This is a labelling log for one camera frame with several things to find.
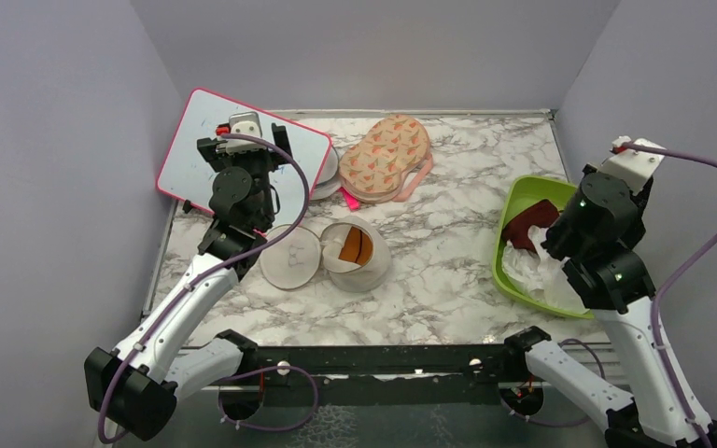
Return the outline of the white mesh laundry bag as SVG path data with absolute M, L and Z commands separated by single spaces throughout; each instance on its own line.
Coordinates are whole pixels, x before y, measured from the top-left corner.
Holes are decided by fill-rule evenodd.
M 338 259 L 351 227 L 368 233 L 373 256 L 364 266 Z M 380 232 L 358 217 L 346 217 L 327 226 L 320 234 L 304 226 L 283 225 L 267 233 L 279 238 L 258 258 L 264 278 L 274 287 L 292 290 L 303 287 L 323 270 L 332 283 L 347 292 L 367 292 L 379 287 L 392 271 L 390 248 Z

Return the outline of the black and orange bra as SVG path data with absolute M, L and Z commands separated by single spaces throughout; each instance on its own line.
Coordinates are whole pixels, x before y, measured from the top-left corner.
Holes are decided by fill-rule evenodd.
M 351 227 L 344 240 L 338 259 L 359 266 L 366 265 L 373 256 L 371 236 L 358 227 Z

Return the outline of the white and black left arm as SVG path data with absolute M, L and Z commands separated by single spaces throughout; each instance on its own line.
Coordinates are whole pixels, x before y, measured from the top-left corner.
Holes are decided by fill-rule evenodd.
M 273 139 L 266 141 L 256 123 L 235 121 L 218 126 L 215 137 L 197 141 L 216 177 L 209 200 L 213 221 L 196 255 L 160 308 L 114 348 L 96 347 L 84 361 L 101 443 L 115 443 L 128 433 L 147 441 L 170 420 L 183 383 L 167 375 L 183 343 L 261 252 L 281 240 L 265 236 L 281 210 L 271 172 L 290 165 L 302 182 L 303 198 L 309 198 L 286 128 L 274 124 L 271 129 Z

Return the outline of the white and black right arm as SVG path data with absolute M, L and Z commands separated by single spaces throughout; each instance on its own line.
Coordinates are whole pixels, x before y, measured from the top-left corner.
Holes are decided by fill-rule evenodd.
M 605 331 L 630 387 L 624 391 L 570 357 L 538 327 L 504 341 L 503 371 L 554 386 L 603 432 L 609 447 L 717 447 L 717 420 L 691 394 L 652 317 L 656 289 L 633 247 L 643 203 L 620 177 L 588 172 L 543 248 Z

